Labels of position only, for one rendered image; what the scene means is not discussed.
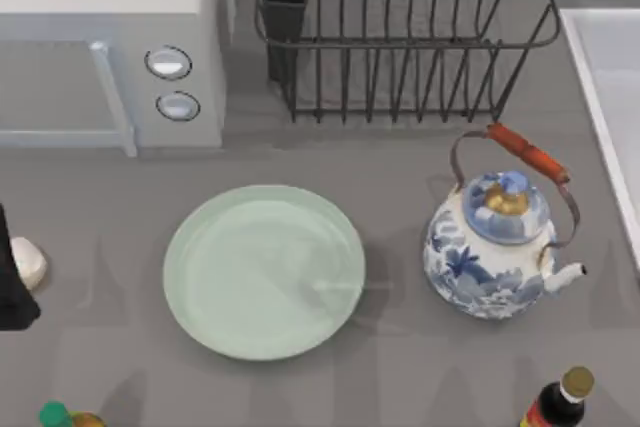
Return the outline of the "pale green plate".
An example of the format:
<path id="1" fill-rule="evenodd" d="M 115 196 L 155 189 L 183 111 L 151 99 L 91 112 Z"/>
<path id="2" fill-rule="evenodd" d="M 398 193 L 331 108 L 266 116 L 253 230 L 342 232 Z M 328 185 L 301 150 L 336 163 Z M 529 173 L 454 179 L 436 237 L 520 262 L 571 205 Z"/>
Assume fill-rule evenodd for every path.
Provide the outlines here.
<path id="1" fill-rule="evenodd" d="M 276 361 L 334 336 L 365 289 L 361 237 L 332 202 L 249 185 L 193 210 L 168 243 L 164 296 L 177 324 L 226 357 Z"/>

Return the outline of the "green capped bottle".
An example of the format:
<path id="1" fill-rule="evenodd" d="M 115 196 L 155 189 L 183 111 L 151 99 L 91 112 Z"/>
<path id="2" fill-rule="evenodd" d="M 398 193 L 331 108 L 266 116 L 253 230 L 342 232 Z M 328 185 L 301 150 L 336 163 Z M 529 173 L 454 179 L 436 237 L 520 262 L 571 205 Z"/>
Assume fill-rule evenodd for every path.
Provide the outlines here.
<path id="1" fill-rule="evenodd" d="M 38 420 L 41 427 L 107 427 L 97 414 L 70 411 L 59 401 L 48 401 L 41 408 Z"/>

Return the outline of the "dark bottle with gold cap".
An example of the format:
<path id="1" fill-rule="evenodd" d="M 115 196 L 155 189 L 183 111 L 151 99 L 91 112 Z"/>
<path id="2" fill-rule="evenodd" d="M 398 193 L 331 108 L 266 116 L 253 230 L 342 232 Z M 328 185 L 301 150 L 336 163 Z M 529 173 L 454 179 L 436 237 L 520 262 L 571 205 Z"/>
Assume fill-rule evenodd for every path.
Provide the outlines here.
<path id="1" fill-rule="evenodd" d="M 518 427 L 580 427 L 585 401 L 594 384 L 594 375 L 587 367 L 570 368 L 559 381 L 540 391 Z"/>

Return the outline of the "large microwave knob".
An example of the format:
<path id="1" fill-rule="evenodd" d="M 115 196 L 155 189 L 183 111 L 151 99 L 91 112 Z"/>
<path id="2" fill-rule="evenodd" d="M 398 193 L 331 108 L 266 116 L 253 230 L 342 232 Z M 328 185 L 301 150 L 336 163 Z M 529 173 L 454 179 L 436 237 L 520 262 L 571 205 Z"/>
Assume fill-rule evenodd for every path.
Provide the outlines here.
<path id="1" fill-rule="evenodd" d="M 193 68 L 193 62 L 184 50 L 169 45 L 147 51 L 144 63 L 152 75 L 166 81 L 186 78 Z"/>

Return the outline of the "black cutlery holder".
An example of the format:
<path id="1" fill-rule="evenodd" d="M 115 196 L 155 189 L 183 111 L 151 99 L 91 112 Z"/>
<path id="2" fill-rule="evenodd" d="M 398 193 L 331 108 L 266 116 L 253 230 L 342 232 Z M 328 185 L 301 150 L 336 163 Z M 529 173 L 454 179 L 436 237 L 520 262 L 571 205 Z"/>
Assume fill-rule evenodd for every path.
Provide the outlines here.
<path id="1" fill-rule="evenodd" d="M 299 41 L 308 0 L 258 0 L 268 58 L 269 79 L 287 85 L 297 51 L 282 45 Z"/>

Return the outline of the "blue and white teapot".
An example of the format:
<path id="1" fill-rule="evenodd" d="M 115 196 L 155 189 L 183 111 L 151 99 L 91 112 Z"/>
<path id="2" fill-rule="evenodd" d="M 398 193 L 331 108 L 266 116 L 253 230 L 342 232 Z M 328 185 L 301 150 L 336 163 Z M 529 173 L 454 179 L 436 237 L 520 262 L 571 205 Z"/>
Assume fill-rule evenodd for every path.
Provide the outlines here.
<path id="1" fill-rule="evenodd" d="M 586 276 L 581 262 L 560 265 L 549 203 L 517 170 L 466 178 L 453 145 L 455 186 L 435 210 L 423 242 L 423 269 L 434 290 L 459 311 L 511 319 L 547 294 Z"/>

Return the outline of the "white sink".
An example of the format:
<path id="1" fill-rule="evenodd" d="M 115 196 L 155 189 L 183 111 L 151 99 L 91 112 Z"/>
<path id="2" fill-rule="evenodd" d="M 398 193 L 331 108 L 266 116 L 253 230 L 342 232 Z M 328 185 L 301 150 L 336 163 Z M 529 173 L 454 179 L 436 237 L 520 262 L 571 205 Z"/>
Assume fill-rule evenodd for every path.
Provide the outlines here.
<path id="1" fill-rule="evenodd" d="M 640 276 L 640 8 L 560 15 Z"/>

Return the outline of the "small microwave knob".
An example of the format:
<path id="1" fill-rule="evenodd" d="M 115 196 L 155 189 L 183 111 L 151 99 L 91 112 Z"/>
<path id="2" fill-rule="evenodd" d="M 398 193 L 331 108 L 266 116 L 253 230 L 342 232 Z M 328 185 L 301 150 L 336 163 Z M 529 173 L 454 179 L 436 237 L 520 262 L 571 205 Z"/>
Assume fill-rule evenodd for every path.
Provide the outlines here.
<path id="1" fill-rule="evenodd" d="M 159 96 L 155 101 L 155 107 L 164 118 L 173 122 L 190 122 L 201 111 L 199 101 L 183 91 Z"/>

